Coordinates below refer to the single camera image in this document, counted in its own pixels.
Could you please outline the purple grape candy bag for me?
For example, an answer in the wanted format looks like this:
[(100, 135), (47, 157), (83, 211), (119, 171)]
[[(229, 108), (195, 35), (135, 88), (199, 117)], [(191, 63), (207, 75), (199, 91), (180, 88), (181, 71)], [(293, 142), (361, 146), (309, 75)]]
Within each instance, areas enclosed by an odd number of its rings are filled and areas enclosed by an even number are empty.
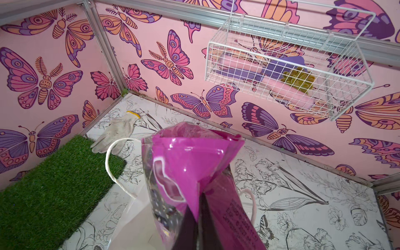
[(187, 206), (199, 220), (202, 193), (223, 250), (265, 248), (230, 169), (244, 145), (240, 135), (182, 122), (143, 138), (141, 144), (154, 221), (165, 249), (175, 250)]

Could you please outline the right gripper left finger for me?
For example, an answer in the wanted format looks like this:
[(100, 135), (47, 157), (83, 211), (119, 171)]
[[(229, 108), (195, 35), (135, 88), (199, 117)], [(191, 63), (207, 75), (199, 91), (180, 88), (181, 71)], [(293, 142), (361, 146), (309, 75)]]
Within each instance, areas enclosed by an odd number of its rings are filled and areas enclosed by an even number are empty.
[(175, 250), (197, 250), (198, 249), (198, 222), (190, 208), (187, 206), (175, 241)]

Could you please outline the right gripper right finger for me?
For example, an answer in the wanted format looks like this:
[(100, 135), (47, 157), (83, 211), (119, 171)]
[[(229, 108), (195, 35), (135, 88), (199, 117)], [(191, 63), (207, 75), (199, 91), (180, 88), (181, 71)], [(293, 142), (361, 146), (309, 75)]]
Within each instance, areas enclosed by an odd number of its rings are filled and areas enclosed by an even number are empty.
[(217, 230), (214, 226), (211, 211), (207, 202), (206, 195), (200, 196), (199, 212), (199, 249), (200, 250), (223, 250)]

